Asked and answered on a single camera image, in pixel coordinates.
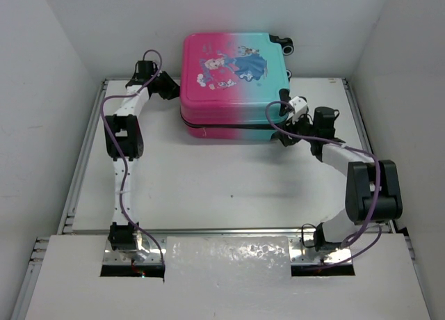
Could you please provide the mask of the teal suitcase with grey lining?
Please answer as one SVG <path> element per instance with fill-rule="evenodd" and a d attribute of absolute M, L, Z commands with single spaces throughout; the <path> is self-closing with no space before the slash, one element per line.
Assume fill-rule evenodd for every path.
<path fill-rule="evenodd" d="M 291 38 L 194 33 L 184 40 L 180 114 L 196 138 L 269 141 L 287 119 Z"/>

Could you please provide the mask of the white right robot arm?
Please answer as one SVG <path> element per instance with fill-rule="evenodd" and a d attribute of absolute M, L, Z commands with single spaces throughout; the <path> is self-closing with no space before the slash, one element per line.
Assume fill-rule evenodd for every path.
<path fill-rule="evenodd" d="M 331 221 L 320 223 L 314 233 L 317 251 L 351 246 L 371 223 L 396 220 L 403 213 L 396 163 L 379 159 L 371 152 L 355 148 L 336 136 L 334 127 L 339 111 L 318 107 L 309 116 L 307 106 L 282 102 L 288 116 L 273 125 L 274 138 L 285 146 L 299 141 L 310 145 L 313 157 L 333 167 L 346 178 L 345 205 Z"/>

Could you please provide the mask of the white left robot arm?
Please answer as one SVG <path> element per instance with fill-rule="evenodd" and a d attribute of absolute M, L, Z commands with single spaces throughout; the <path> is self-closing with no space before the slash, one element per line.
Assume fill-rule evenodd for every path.
<path fill-rule="evenodd" d="M 152 94 L 166 100 L 179 96 L 179 85 L 161 66 L 155 61 L 137 61 L 133 76 L 125 85 L 125 94 L 106 96 L 100 105 L 106 152 L 113 161 L 115 177 L 115 209 L 108 234 L 113 250 L 135 250 L 139 234 L 153 238 L 140 227 L 132 209 L 131 178 L 144 152 L 138 120 L 144 105 Z"/>

